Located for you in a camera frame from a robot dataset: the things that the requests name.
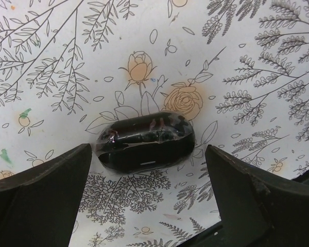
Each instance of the glossy black surface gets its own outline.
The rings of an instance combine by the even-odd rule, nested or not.
[[[117,121],[103,130],[96,144],[101,163],[120,174],[176,165],[193,152],[190,122],[174,112]]]

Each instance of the green paint mark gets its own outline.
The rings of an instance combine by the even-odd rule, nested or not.
[[[26,118],[30,111],[31,111],[31,108],[25,110],[23,113],[20,114],[20,117],[21,118]]]
[[[12,164],[10,158],[8,157],[7,150],[6,150],[5,148],[1,150],[1,153],[2,153],[2,154],[0,154],[0,157],[1,157],[5,162],[7,162],[7,163],[9,163],[9,164]]]

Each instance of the floral tablecloth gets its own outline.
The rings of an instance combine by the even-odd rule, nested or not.
[[[0,0],[0,179],[179,111],[189,161],[118,177],[96,157],[70,246],[177,246],[219,221],[207,144],[309,169],[309,0]]]

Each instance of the plastic-wrapped object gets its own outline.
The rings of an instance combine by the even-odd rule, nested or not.
[[[131,174],[176,165],[191,155],[195,132],[179,113],[158,112],[117,121],[96,143],[96,155],[109,170]]]

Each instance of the orange flower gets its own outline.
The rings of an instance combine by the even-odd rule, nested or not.
[[[153,71],[151,57],[144,51],[134,52],[129,56],[128,69],[126,70],[130,75],[129,83],[126,89],[134,83],[140,84],[148,80],[148,76]]]
[[[10,176],[13,176],[14,173],[12,173],[11,171],[1,171],[0,172],[0,179],[5,179],[8,178]]]
[[[166,110],[181,112],[188,120],[194,119],[200,112],[203,102],[194,86],[174,89],[165,99]]]

